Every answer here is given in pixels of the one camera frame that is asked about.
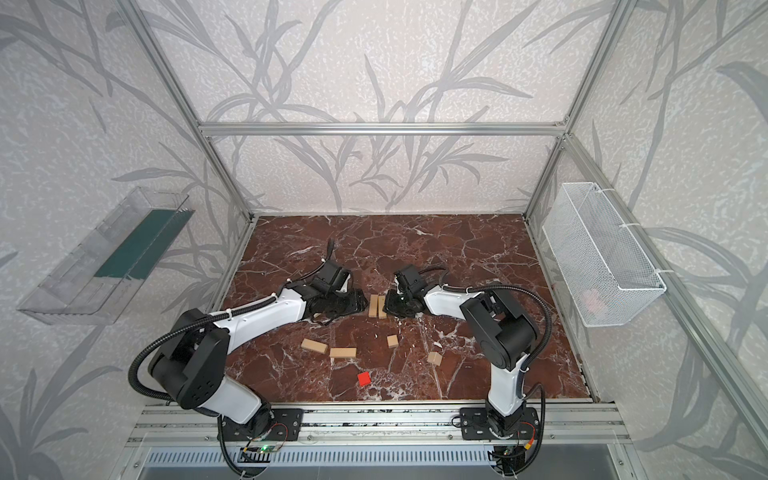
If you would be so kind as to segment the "wood block diagonal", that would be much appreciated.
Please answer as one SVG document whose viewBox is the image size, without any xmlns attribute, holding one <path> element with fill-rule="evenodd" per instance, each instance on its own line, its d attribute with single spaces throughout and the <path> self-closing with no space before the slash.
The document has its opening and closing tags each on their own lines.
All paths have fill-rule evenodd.
<svg viewBox="0 0 768 480">
<path fill-rule="evenodd" d="M 388 317 L 388 314 L 385 311 L 385 306 L 386 306 L 386 296 L 380 295 L 378 297 L 378 318 L 379 319 L 386 319 Z"/>
</svg>

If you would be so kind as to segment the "wood block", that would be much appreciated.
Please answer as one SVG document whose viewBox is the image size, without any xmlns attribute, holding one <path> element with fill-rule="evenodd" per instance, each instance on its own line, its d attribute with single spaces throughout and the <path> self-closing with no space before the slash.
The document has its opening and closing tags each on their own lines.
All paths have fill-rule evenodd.
<svg viewBox="0 0 768 480">
<path fill-rule="evenodd" d="M 329 356 L 332 359 L 354 359 L 357 357 L 356 348 L 331 348 Z"/>
<path fill-rule="evenodd" d="M 301 342 L 301 348 L 307 351 L 319 353 L 322 355 L 325 355 L 329 351 L 329 347 L 327 344 L 318 342 L 315 340 L 311 340 L 308 338 L 304 338 Z"/>
<path fill-rule="evenodd" d="M 369 309 L 368 309 L 368 316 L 370 318 L 378 317 L 378 304 L 379 304 L 379 296 L 376 294 L 372 294 L 369 299 Z"/>
</svg>

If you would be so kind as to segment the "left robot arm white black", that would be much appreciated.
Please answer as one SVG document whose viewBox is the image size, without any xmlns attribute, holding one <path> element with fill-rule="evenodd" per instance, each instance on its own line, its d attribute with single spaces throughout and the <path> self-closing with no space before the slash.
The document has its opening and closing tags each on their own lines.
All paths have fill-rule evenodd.
<svg viewBox="0 0 768 480">
<path fill-rule="evenodd" d="M 214 415 L 260 434 L 270 421 L 267 400 L 226 373 L 227 358 L 242 345 L 282 326 L 333 321 L 365 311 L 368 300 L 352 286 L 351 272 L 326 259 L 268 297 L 213 313 L 184 312 L 171 331 L 132 361 L 128 382 L 137 393 Z"/>
</svg>

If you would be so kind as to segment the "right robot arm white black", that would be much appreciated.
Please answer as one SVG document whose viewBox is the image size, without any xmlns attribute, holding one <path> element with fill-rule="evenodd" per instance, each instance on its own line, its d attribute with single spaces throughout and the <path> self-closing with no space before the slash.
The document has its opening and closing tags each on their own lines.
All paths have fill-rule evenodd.
<svg viewBox="0 0 768 480">
<path fill-rule="evenodd" d="M 492 365 L 486 398 L 490 430 L 509 438 L 526 406 L 524 376 L 546 348 L 553 322 L 547 303 L 536 293 L 514 285 L 456 287 L 430 282 L 433 269 L 407 265 L 394 274 L 395 287 L 383 310 L 398 318 L 418 313 L 465 321 Z"/>
</svg>

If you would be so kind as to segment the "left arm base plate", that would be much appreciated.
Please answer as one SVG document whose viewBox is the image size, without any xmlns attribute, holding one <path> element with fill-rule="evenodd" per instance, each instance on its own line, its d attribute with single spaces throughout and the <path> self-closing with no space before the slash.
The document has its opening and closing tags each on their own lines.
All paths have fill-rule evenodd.
<svg viewBox="0 0 768 480">
<path fill-rule="evenodd" d="M 272 408 L 269 412 L 260 410 L 246 424 L 239 424 L 224 417 L 217 438 L 225 442 L 296 441 L 303 416 L 304 410 L 301 408 Z"/>
</svg>

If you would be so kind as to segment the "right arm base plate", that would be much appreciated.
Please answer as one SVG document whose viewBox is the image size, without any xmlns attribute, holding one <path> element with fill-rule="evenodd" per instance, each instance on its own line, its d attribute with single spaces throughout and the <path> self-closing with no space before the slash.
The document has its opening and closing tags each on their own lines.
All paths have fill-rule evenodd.
<svg viewBox="0 0 768 480">
<path fill-rule="evenodd" d="M 484 407 L 465 407 L 459 410 L 458 420 L 455 423 L 461 430 L 461 437 L 465 441 L 470 440 L 511 440 L 528 442 L 536 438 L 540 428 L 540 420 L 534 407 L 524 407 L 520 419 L 512 427 L 509 433 L 495 434 L 491 430 L 491 424 Z"/>
</svg>

